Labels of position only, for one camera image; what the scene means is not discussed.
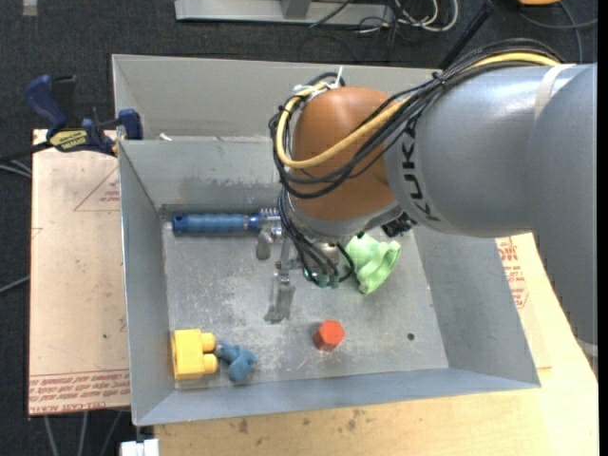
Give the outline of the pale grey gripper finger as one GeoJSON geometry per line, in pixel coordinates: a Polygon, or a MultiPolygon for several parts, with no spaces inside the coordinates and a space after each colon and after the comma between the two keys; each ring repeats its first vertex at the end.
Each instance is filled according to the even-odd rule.
{"type": "Polygon", "coordinates": [[[279,269],[273,271],[273,277],[271,282],[271,293],[269,299],[269,306],[267,313],[264,315],[264,319],[269,323],[279,322],[281,317],[281,310],[279,305],[280,300],[280,288],[281,288],[281,272],[279,269]]]}
{"type": "Polygon", "coordinates": [[[289,274],[279,276],[279,319],[288,319],[295,293],[295,285],[289,274]]]}

